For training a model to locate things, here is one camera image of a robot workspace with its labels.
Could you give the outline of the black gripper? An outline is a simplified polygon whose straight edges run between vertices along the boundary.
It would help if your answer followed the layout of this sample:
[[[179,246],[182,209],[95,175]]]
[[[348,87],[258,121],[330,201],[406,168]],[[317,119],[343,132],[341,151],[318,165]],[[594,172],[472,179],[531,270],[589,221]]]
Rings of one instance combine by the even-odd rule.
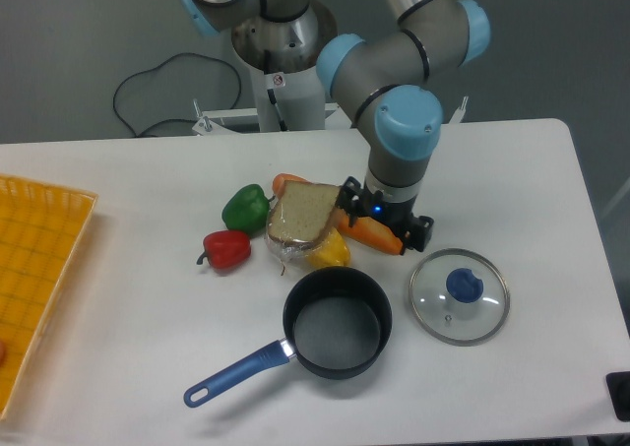
[[[362,191],[361,183],[352,176],[340,187],[337,199],[337,207],[346,213],[349,227],[364,218],[386,226],[402,239],[402,254],[407,250],[424,252],[432,237],[434,219],[413,215],[414,203],[414,198],[403,202],[388,202],[380,192],[372,194],[367,190]]]

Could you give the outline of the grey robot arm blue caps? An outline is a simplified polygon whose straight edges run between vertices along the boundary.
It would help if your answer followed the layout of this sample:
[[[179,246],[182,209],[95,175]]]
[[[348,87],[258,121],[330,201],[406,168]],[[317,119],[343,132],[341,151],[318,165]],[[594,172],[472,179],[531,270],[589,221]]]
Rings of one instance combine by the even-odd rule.
[[[200,33],[229,32],[261,131],[320,129],[326,100],[341,108],[370,149],[364,179],[344,183],[343,209],[383,224],[404,249],[423,250],[433,221],[412,209],[443,122],[424,86],[484,52],[484,10],[472,0],[387,0],[398,28],[369,43],[338,33],[316,0],[180,1]]]

